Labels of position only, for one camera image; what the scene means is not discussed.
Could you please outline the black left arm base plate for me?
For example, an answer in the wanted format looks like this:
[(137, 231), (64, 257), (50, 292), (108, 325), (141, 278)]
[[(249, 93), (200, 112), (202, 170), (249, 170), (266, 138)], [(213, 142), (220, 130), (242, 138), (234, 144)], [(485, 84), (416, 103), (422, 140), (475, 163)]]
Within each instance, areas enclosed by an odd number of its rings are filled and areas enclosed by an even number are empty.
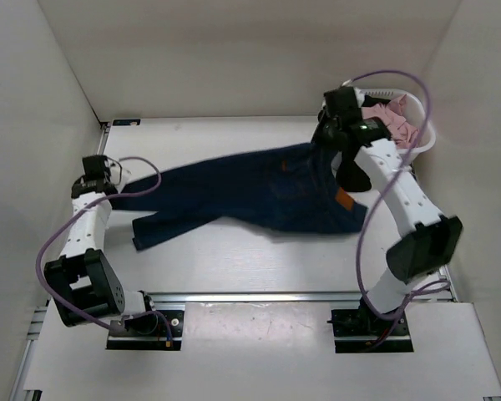
[(139, 319), (113, 318), (106, 348), (119, 351), (179, 351), (185, 325), (185, 305), (156, 305), (164, 315)]

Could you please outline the black garment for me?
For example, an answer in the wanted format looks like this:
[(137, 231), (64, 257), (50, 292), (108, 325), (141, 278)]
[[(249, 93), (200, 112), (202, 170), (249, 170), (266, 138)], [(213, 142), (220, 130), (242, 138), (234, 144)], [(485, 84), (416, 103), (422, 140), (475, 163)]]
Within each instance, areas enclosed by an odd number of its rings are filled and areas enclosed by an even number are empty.
[(341, 156), (341, 162), (336, 169), (336, 182), (347, 192), (366, 192), (372, 188), (369, 176), (355, 162), (361, 147), (370, 147), (372, 142), (392, 138), (389, 130), (380, 119), (364, 119), (350, 127), (349, 145), (346, 149), (335, 150)]

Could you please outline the dark blue denim trousers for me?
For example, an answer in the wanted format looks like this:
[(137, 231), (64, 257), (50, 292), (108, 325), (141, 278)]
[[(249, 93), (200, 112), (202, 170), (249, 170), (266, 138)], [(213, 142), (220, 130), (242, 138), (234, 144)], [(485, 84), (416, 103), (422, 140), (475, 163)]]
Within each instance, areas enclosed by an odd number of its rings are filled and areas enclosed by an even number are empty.
[(113, 199), (143, 251), (220, 218), (296, 234), (358, 233), (367, 207), (336, 183), (336, 152), (312, 143), (205, 160), (132, 181)]

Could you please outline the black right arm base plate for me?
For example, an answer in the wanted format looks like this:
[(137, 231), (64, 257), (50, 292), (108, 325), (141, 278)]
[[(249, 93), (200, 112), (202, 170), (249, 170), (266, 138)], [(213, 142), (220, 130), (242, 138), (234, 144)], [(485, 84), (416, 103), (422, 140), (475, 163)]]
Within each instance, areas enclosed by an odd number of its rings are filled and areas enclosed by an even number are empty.
[(412, 353), (414, 351), (405, 313), (395, 322), (382, 320), (366, 307), (332, 309), (335, 353)]

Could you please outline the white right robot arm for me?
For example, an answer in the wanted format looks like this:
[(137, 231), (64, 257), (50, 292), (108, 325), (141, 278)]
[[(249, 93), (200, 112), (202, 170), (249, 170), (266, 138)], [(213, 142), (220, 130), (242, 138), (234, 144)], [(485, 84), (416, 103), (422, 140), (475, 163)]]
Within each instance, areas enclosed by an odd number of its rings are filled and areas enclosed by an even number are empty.
[(369, 187), (379, 193), (375, 204), (386, 205), (400, 236), (386, 252), (387, 268), (377, 283), (371, 289), (359, 287), (359, 326), (376, 334), (398, 320), (415, 296), (437, 291), (420, 284), (451, 261), (463, 223), (428, 199), (409, 170), (407, 155), (400, 154), (380, 118), (364, 116), (360, 98), (351, 86), (325, 92), (312, 139), (340, 153), (341, 178), (354, 167), (364, 172)]

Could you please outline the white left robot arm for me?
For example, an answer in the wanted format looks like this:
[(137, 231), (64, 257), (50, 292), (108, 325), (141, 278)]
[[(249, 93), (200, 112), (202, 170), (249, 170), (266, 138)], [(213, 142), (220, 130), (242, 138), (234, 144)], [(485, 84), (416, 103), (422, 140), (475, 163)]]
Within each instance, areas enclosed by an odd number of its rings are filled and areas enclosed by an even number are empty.
[(67, 327), (94, 323), (110, 332), (126, 332), (131, 325), (149, 334), (159, 322), (152, 298), (124, 288), (104, 255), (104, 237), (110, 201), (148, 195), (161, 184), (161, 175), (146, 190), (123, 193), (129, 171), (121, 160), (90, 155), (82, 164), (83, 175), (71, 189), (73, 215), (38, 252), (38, 280)]

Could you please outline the pink garment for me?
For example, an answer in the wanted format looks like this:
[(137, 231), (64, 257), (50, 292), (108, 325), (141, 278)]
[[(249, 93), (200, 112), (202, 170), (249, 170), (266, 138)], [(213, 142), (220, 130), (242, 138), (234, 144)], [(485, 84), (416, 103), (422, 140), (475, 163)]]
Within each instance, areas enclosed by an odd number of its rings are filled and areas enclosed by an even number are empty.
[(364, 119), (380, 119), (389, 130), (399, 149), (407, 149), (417, 138), (419, 129), (405, 118), (407, 96), (402, 94), (394, 99), (381, 99), (365, 95), (362, 104)]

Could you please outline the white laundry basket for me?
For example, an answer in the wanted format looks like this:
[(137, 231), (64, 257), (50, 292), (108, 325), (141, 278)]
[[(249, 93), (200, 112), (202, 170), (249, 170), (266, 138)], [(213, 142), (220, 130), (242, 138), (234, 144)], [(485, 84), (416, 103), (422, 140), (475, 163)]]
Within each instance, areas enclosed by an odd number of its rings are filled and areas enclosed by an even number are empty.
[(381, 99), (394, 99), (405, 94), (407, 96), (407, 108), (405, 118), (419, 129), (417, 138), (407, 149), (397, 148), (400, 156), (412, 163), (419, 155), (428, 152), (436, 143), (436, 132), (430, 122), (422, 129), (426, 118), (425, 108), (421, 100), (415, 95), (400, 89), (361, 89), (365, 95)]

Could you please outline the aluminium right side rail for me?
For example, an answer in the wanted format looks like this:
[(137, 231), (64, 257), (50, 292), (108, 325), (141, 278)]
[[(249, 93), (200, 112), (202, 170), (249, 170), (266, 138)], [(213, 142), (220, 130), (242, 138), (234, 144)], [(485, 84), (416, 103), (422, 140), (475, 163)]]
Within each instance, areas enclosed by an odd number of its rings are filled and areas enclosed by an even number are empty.
[(438, 269), (438, 278), (443, 281), (445, 289), (438, 294), (439, 301), (455, 302), (453, 283), (450, 277), (448, 265), (444, 265)]

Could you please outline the aluminium table edge rail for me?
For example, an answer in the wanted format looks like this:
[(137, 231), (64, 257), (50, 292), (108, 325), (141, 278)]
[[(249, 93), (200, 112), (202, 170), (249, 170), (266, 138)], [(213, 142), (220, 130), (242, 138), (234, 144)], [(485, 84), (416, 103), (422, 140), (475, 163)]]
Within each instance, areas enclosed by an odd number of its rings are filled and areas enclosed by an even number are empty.
[(155, 308), (156, 305), (175, 305), (186, 302), (203, 303), (268, 303), (268, 302), (359, 302), (361, 295), (357, 292), (219, 292), (219, 293), (147, 293), (119, 291), (108, 301), (89, 298), (90, 304), (84, 308), (76, 306), (70, 309), (56, 301), (55, 306), (62, 322), (67, 327), (75, 327), (88, 323), (95, 324), (108, 331), (109, 321), (113, 318), (139, 319), (140, 317), (164, 315)]

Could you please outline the small blue label sticker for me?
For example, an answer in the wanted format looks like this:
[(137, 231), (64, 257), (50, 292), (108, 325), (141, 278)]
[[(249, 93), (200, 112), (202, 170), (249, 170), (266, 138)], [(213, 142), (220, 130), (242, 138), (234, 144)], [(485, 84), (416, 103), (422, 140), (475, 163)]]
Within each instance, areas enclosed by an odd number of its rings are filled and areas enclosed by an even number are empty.
[(114, 119), (112, 126), (137, 126), (140, 123), (141, 119)]

